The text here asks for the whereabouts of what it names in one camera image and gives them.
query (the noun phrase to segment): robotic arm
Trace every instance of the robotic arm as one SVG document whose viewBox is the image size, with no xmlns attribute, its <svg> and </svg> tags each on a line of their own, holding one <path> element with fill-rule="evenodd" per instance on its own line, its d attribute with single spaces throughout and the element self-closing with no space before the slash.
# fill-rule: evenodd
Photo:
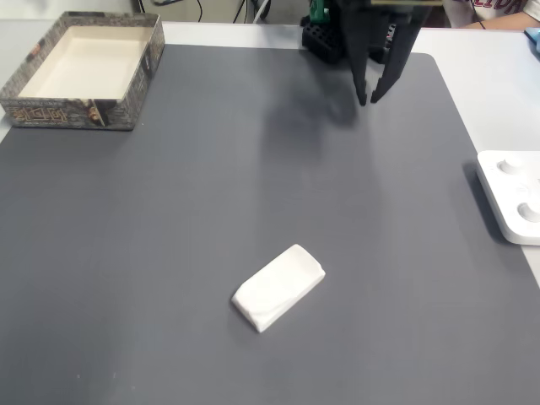
<svg viewBox="0 0 540 405">
<path fill-rule="evenodd" d="M 326 62 L 348 56 L 359 103 L 365 105 L 365 69 L 368 57 L 385 65 L 371 95 L 376 103 L 400 78 L 431 0 L 312 0 L 304 21 L 302 45 Z M 388 29 L 395 25 L 391 40 Z"/>
</svg>

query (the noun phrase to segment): white plastic device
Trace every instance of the white plastic device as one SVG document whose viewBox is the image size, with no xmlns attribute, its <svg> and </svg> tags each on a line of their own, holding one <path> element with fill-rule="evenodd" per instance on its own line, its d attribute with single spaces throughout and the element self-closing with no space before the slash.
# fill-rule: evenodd
<svg viewBox="0 0 540 405">
<path fill-rule="evenodd" d="M 505 238 L 540 245 L 540 151 L 480 152 L 478 177 Z"/>
</svg>

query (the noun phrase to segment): cable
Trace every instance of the cable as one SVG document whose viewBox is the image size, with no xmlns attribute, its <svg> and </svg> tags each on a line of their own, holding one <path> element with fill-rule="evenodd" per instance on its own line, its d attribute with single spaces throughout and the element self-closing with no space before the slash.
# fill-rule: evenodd
<svg viewBox="0 0 540 405">
<path fill-rule="evenodd" d="M 233 19 L 233 24 L 236 22 L 236 19 L 238 19 L 238 16 L 240 15 L 240 11 L 242 11 L 242 7 L 244 7 L 245 2 L 246 0 L 242 0 L 242 4 L 240 5 L 240 7 L 238 8 L 238 11 L 236 12 L 235 19 Z"/>
<path fill-rule="evenodd" d="M 261 18 L 261 14 L 264 12 L 264 9 L 267 7 L 267 4 L 269 1 L 270 0 L 264 0 L 264 2 L 262 2 L 262 5 L 259 8 L 259 11 L 257 12 L 255 18 L 253 19 L 253 24 L 256 24 L 257 21 Z"/>
<path fill-rule="evenodd" d="M 477 12 L 476 12 L 476 8 L 474 7 L 473 0 L 471 0 L 471 7 L 472 7 L 472 10 L 473 10 L 473 12 L 474 12 L 474 16 L 476 17 L 477 22 L 480 23 L 480 26 L 482 27 L 482 30 L 485 30 L 486 27 L 483 26 L 482 21 L 480 21 L 480 18 L 478 17 L 478 14 L 477 14 Z"/>
<path fill-rule="evenodd" d="M 199 20 L 197 21 L 198 23 L 200 23 L 201 18 L 203 17 L 203 6 L 201 5 L 201 0 L 197 0 L 197 3 L 199 3 L 199 10 L 201 10 L 201 12 L 199 13 Z"/>
<path fill-rule="evenodd" d="M 179 2 L 183 2 L 183 1 L 184 0 L 164 0 L 163 2 L 156 2 L 156 0 L 152 0 L 152 3 L 154 4 L 154 6 L 163 7 L 163 6 L 169 6 L 171 4 L 179 3 Z M 199 13 L 199 20 L 197 21 L 198 23 L 200 23 L 201 18 L 203 17 L 203 6 L 201 5 L 200 0 L 197 0 L 197 3 L 199 4 L 199 9 L 201 10 L 200 13 Z"/>
</svg>

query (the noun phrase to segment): person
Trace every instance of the person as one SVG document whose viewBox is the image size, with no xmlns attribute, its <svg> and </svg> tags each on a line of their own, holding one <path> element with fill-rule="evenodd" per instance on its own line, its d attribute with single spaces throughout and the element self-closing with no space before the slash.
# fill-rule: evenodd
<svg viewBox="0 0 540 405">
<path fill-rule="evenodd" d="M 443 6 L 453 28 L 524 30 L 540 27 L 540 0 L 443 0 Z"/>
</svg>

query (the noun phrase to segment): white foam block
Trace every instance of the white foam block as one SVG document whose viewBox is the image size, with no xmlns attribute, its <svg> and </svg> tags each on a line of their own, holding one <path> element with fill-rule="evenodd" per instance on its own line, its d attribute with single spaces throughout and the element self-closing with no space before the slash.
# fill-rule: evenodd
<svg viewBox="0 0 540 405">
<path fill-rule="evenodd" d="M 264 332 L 324 278 L 321 265 L 294 245 L 245 281 L 232 301 L 249 322 Z"/>
</svg>

